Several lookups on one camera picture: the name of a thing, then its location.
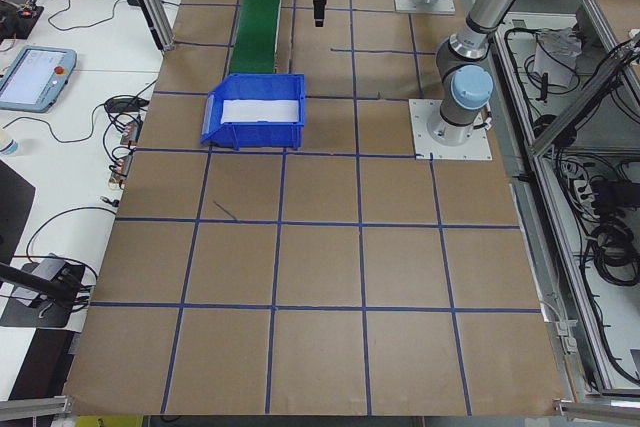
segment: blue plastic bin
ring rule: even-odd
[[[225,100],[296,100],[297,122],[224,122]],[[221,147],[292,147],[302,144],[304,75],[231,74],[208,97],[200,142]]]

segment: white bottle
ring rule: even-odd
[[[0,127],[0,154],[2,155],[11,155],[18,150],[18,143],[13,140],[13,138]]]

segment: tablet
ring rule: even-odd
[[[69,80],[76,58],[69,49],[23,47],[0,80],[0,109],[47,110]]]

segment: green conveyor belt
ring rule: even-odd
[[[272,74],[281,0],[242,0],[229,73]]]

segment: blue joint cap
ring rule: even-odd
[[[482,67],[465,65],[453,74],[451,95],[463,109],[481,109],[492,93],[493,79]]]
[[[9,145],[7,145],[4,149],[0,150],[0,154],[11,155],[16,150],[18,150],[18,143],[15,140],[12,140]]]

